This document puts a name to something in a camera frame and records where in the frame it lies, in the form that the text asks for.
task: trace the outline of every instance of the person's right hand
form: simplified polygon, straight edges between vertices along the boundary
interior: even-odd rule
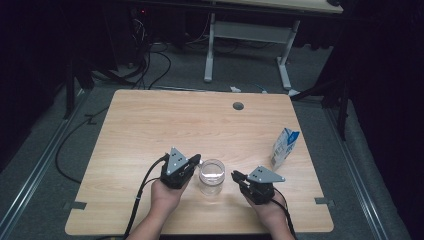
[[[255,210],[261,223],[269,230],[273,240],[291,240],[294,239],[287,225],[286,214],[280,206],[274,202],[267,204],[256,205],[245,196],[247,202]],[[286,202],[280,193],[275,191],[273,199],[281,205],[286,206]]]

